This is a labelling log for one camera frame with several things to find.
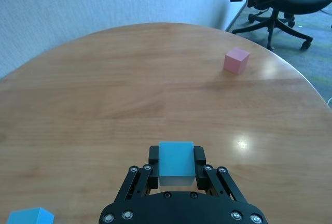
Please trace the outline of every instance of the chair leg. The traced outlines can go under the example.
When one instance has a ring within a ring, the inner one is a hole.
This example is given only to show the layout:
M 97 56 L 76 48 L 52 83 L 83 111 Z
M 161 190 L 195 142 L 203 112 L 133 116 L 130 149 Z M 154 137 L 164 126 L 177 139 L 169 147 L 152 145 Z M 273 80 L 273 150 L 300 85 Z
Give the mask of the chair leg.
M 254 16 L 253 18 L 254 18 L 255 21 L 258 21 L 258 22 L 263 22 L 265 20 L 270 19 L 268 17 L 258 17 L 258 16 Z
M 279 19 L 279 20 L 283 23 L 288 23 L 288 22 L 295 21 L 295 18 L 282 18 L 282 19 Z
M 267 21 L 257 23 L 255 25 L 252 25 L 252 26 L 249 26 L 249 27 L 246 27 L 246 28 L 233 30 L 232 33 L 236 34 L 236 33 L 255 31 L 255 30 L 258 30 L 260 28 L 267 27 L 269 25 L 269 23 L 270 23 L 270 20 L 267 20 Z
M 274 30 L 274 22 L 272 22 L 270 24 L 270 26 L 268 26 L 268 32 L 269 32 L 269 37 L 268 37 L 268 45 L 267 45 L 267 49 L 268 50 L 273 50 L 274 48 L 271 46 L 272 43 L 272 36 L 273 36 L 273 30 Z
M 307 36 L 305 34 L 302 34 L 302 33 L 299 33 L 297 31 L 293 30 L 291 27 L 288 27 L 287 25 L 283 24 L 280 20 L 276 20 L 275 27 L 281 29 L 282 31 L 284 31 L 286 33 L 288 33 L 289 35 L 305 39 L 309 42 L 311 42 L 312 39 L 313 39 L 311 36 Z

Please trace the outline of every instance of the light blue cube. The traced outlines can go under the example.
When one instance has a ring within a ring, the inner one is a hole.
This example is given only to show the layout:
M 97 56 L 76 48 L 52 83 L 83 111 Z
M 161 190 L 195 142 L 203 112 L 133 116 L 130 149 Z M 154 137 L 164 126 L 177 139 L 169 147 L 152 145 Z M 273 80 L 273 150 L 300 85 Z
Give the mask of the light blue cube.
M 53 224 L 53 221 L 53 214 L 38 207 L 11 212 L 7 224 Z
M 160 186 L 190 186 L 194 178 L 193 142 L 160 142 Z

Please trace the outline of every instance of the cable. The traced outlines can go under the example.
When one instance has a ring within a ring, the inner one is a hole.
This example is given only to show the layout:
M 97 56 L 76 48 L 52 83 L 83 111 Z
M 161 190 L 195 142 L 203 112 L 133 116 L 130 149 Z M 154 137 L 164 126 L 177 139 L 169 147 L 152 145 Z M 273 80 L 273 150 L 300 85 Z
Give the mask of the cable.
M 330 106 L 330 101 L 332 100 L 332 97 L 327 101 L 327 105 Z
M 324 10 L 320 10 L 321 12 L 325 13 L 325 14 L 328 14 L 328 15 L 331 15 L 332 16 L 332 13 L 330 12 L 327 12 L 327 11 L 324 11 Z

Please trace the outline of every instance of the wood grain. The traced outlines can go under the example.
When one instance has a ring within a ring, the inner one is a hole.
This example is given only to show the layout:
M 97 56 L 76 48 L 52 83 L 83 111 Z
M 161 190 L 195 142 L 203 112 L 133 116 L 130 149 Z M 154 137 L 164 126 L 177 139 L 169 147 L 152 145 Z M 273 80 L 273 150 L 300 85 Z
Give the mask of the wood grain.
M 251 52 L 239 76 L 223 71 L 235 46 Z M 97 223 L 159 141 L 203 146 L 270 223 L 332 219 L 330 109 L 281 58 L 226 32 L 142 24 L 88 35 L 3 79 L 0 113 L 0 223 L 36 206 L 55 224 Z

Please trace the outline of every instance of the gray carpet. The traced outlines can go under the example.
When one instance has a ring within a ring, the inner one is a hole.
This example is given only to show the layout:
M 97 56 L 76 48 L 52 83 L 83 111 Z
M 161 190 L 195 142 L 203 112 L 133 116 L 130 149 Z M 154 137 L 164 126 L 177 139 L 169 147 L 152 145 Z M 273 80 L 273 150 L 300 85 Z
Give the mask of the gray carpet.
M 332 4 L 326 7 L 324 11 L 332 14 Z M 254 8 L 246 7 L 229 31 L 249 26 L 248 15 L 258 12 Z M 271 12 L 272 10 L 270 9 L 261 16 L 270 16 Z M 331 24 L 332 16 L 321 11 L 308 15 L 295 16 L 294 29 L 313 37 L 311 47 L 306 51 L 300 50 L 303 43 L 302 39 L 290 36 L 279 29 L 274 29 L 272 39 L 272 46 L 275 48 L 273 52 L 299 70 L 313 84 L 325 101 L 328 101 L 332 97 Z M 237 35 L 264 47 L 267 45 L 267 28 Z

